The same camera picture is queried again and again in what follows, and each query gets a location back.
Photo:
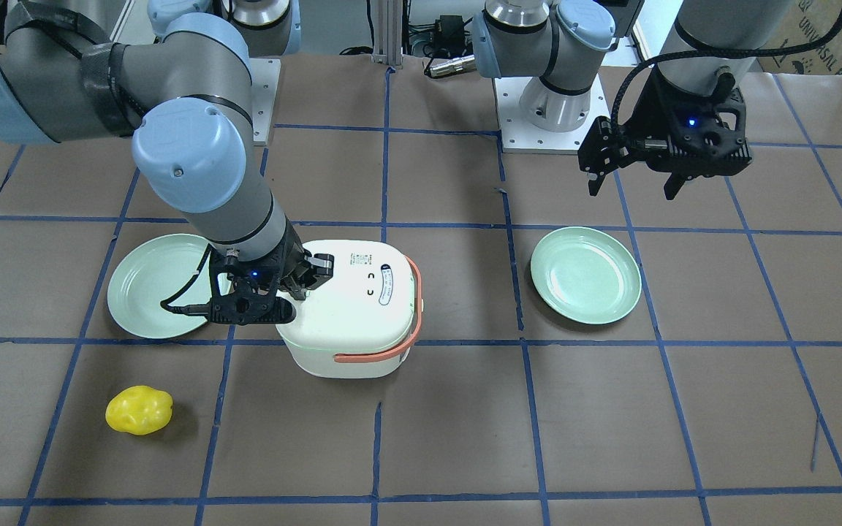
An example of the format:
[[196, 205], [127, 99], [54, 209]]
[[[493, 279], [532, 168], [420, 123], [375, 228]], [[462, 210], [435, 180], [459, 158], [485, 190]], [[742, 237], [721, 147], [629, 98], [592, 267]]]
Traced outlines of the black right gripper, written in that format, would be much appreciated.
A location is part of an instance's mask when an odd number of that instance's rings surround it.
[[293, 224], [287, 221], [280, 242], [264, 257], [264, 286], [267, 291], [281, 290], [304, 302], [308, 290], [327, 283], [334, 269], [334, 256], [304, 248]]

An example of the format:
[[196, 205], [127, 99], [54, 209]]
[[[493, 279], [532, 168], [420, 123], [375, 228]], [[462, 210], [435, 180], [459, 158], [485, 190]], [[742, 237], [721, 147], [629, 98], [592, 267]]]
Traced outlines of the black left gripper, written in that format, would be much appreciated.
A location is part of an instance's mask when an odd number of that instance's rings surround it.
[[[580, 170], [588, 174], [588, 193], [597, 197], [606, 177], [618, 167], [655, 159], [658, 145], [665, 146], [669, 137], [675, 142], [684, 134], [684, 94], [670, 83], [659, 69], [648, 71], [645, 84], [628, 120], [621, 122], [629, 84], [639, 76], [630, 74], [612, 97], [610, 117], [599, 116], [578, 150]], [[665, 199], [674, 200], [695, 173], [672, 171], [664, 184]]]

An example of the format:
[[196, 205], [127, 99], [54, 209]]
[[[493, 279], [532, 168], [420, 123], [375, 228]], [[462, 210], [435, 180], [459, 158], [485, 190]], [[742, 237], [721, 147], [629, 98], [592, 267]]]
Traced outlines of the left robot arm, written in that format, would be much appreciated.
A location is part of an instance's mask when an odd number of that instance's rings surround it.
[[842, 5], [818, 39], [769, 49], [788, 1], [685, 1], [661, 53], [627, 74], [608, 115], [589, 112], [604, 56], [639, 1], [488, 1], [472, 20], [483, 77], [527, 77], [519, 107], [529, 123], [568, 132], [589, 122], [577, 156], [599, 193], [609, 173], [642, 162], [668, 174], [666, 199], [699, 177], [729, 177], [752, 161], [739, 77], [758, 57], [805, 53], [842, 29]]

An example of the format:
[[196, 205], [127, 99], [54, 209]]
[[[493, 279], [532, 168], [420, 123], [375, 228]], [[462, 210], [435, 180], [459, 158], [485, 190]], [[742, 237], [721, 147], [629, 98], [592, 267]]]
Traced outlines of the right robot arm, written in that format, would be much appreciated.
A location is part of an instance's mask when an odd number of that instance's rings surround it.
[[134, 162], [238, 282], [295, 299], [332, 277], [249, 164], [253, 64], [295, 51], [294, 1], [151, 1], [155, 41], [110, 37], [98, 1], [12, 1], [0, 53], [0, 140], [129, 137]]

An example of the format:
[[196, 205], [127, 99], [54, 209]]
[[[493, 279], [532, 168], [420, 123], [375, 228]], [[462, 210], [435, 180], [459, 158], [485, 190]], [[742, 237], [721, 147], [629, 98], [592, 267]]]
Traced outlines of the green plate near right arm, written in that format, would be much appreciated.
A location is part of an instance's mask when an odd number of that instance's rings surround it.
[[174, 295], [197, 272], [208, 248], [204, 237], [171, 234], [140, 244], [121, 260], [107, 287], [115, 323], [134, 336], [168, 339], [207, 325], [201, 316], [170, 313], [161, 301]]

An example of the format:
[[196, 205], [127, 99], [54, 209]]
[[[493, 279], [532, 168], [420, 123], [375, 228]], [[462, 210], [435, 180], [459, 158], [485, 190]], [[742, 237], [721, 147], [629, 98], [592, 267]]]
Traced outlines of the green plate near left arm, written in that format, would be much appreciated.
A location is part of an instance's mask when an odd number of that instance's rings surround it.
[[584, 226], [542, 237], [532, 251], [529, 273], [545, 304], [585, 325], [624, 319], [642, 293], [640, 267], [632, 253], [611, 235]]

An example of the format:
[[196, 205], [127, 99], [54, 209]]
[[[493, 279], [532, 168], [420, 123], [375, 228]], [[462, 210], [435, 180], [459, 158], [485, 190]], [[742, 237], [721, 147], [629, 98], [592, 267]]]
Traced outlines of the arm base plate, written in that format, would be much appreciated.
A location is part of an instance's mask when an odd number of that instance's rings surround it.
[[505, 77], [493, 86], [505, 152], [576, 154], [594, 119], [610, 115], [599, 77], [577, 96], [552, 92], [538, 77]]
[[274, 122], [281, 61], [278, 58], [251, 58], [251, 109], [254, 145], [270, 144]]

